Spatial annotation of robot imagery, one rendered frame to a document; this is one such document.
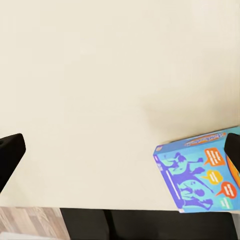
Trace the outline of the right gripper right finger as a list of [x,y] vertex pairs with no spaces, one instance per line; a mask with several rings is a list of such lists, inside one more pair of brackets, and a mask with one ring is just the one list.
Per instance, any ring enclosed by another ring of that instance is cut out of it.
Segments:
[[240,173],[240,135],[228,133],[224,145],[224,151],[233,165]]

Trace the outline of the board game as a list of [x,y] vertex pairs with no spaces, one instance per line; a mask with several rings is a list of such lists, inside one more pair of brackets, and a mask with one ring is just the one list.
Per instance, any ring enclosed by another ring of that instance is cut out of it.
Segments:
[[240,126],[156,146],[153,157],[181,214],[240,211],[240,173],[224,151]]

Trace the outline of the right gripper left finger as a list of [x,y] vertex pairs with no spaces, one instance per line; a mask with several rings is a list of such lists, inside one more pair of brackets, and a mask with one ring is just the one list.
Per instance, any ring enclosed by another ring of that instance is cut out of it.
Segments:
[[0,193],[26,152],[21,133],[0,138]]

